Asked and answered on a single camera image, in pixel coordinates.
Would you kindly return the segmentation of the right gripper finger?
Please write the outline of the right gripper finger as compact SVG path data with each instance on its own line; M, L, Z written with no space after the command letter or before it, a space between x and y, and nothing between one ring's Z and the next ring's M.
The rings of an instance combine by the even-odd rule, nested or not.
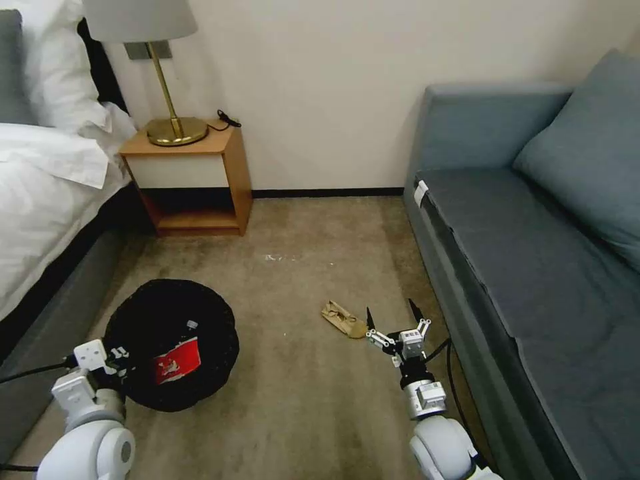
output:
M380 348L386 355L396 355L398 353L398 346L395 340L376 330L373 316L368 307L366 308L366 314L367 332L365 337L374 346Z
M402 345L422 345L431 320L424 317L420 308L415 304L412 299L408 299L411 312L414 316L416 326L412 329L401 331L399 334L399 340Z

